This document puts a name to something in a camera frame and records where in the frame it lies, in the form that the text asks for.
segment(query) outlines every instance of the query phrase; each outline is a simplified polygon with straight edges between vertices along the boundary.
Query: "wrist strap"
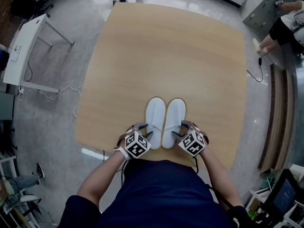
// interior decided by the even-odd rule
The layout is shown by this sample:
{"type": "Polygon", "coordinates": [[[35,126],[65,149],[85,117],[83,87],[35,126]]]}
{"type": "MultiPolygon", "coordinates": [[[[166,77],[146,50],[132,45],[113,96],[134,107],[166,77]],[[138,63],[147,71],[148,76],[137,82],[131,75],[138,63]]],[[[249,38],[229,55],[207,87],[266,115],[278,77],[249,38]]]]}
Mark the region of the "wrist strap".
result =
{"type": "Polygon", "coordinates": [[[123,153],[123,155],[124,155],[124,157],[127,161],[130,159],[130,156],[129,156],[128,152],[123,147],[119,147],[117,149],[114,149],[114,151],[120,151],[121,153],[123,153]]]}

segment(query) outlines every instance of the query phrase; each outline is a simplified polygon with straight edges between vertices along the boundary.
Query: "black shorts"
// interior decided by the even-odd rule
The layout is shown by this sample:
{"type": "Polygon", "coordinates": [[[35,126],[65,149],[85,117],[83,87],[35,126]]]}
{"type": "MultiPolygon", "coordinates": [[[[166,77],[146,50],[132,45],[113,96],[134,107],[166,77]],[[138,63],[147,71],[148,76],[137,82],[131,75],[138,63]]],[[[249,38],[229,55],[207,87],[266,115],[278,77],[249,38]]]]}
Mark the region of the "black shorts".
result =
{"type": "Polygon", "coordinates": [[[277,40],[279,45],[286,44],[294,38],[293,32],[278,18],[271,27],[269,35],[272,40],[277,40]]]}

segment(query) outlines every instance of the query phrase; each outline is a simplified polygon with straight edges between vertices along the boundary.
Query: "gray floor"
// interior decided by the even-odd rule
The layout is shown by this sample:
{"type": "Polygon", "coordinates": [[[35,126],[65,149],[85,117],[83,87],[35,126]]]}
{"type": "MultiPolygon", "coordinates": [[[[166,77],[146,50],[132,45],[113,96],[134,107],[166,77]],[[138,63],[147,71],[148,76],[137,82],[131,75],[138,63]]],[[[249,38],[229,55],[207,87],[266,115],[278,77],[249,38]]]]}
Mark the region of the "gray floor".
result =
{"type": "MultiPolygon", "coordinates": [[[[236,7],[221,0],[127,1],[189,10],[243,31],[247,68],[260,79],[258,56],[252,46],[252,38],[256,35],[241,22],[236,7]]],[[[53,0],[53,3],[55,6],[49,12],[52,21],[74,39],[75,44],[70,46],[51,29],[43,28],[41,37],[54,42],[54,46],[50,48],[41,41],[35,43],[29,59],[33,69],[32,82],[57,88],[72,86],[81,90],[97,37],[111,12],[112,0],[53,0]]],[[[230,170],[243,199],[248,190],[259,181],[257,165],[264,147],[270,112],[268,65],[272,62],[280,64],[279,54],[278,48],[263,58],[262,83],[256,82],[247,74],[244,127],[236,159],[230,170]]],[[[27,69],[26,78],[28,77],[30,74],[27,69]]],[[[15,102],[14,125],[19,148],[19,168],[22,174],[30,174],[35,168],[35,162],[42,164],[46,178],[42,185],[33,187],[32,193],[42,198],[41,205],[50,212],[55,222],[60,221],[67,198],[76,193],[84,178],[101,163],[100,159],[83,154],[83,150],[90,148],[74,141],[76,118],[72,110],[78,100],[78,93],[73,91],[63,92],[56,101],[32,92],[24,101],[16,99],[15,102]]],[[[199,175],[206,182],[209,181],[206,170],[200,170],[199,175]]],[[[101,211],[111,204],[119,188],[118,173],[100,202],[101,211]]]]}

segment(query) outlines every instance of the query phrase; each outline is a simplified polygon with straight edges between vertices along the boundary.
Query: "slipper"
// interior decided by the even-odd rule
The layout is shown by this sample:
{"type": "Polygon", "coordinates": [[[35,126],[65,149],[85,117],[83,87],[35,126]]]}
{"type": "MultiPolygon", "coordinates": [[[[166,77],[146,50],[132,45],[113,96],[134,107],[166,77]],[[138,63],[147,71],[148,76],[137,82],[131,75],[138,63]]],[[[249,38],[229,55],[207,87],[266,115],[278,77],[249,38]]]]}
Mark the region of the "slipper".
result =
{"type": "Polygon", "coordinates": [[[177,133],[181,130],[181,121],[185,120],[186,103],[182,99],[173,99],[168,106],[165,129],[161,140],[164,149],[171,149],[175,144],[172,131],[177,133]]]}
{"type": "Polygon", "coordinates": [[[162,129],[166,115],[166,104],[164,101],[155,97],[150,100],[146,108],[145,122],[148,124],[147,133],[153,131],[153,136],[149,143],[151,150],[157,150],[162,143],[162,129]]]}
{"type": "Polygon", "coordinates": [[[257,41],[257,39],[255,39],[255,38],[253,39],[252,42],[253,42],[253,45],[255,46],[256,52],[257,52],[257,53],[260,53],[261,50],[262,50],[261,47],[260,47],[260,43],[259,43],[259,42],[257,41]]]}

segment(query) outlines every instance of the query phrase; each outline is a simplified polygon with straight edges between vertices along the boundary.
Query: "screen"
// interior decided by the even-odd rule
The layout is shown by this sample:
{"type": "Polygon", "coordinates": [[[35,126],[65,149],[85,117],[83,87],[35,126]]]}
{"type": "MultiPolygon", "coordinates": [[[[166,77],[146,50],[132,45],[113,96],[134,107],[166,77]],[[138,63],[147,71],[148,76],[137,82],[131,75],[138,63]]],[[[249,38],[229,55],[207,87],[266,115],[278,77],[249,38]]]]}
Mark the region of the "screen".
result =
{"type": "Polygon", "coordinates": [[[286,213],[290,205],[295,200],[295,190],[288,180],[285,180],[280,191],[278,192],[276,198],[273,201],[273,204],[280,210],[282,213],[286,213]]]}

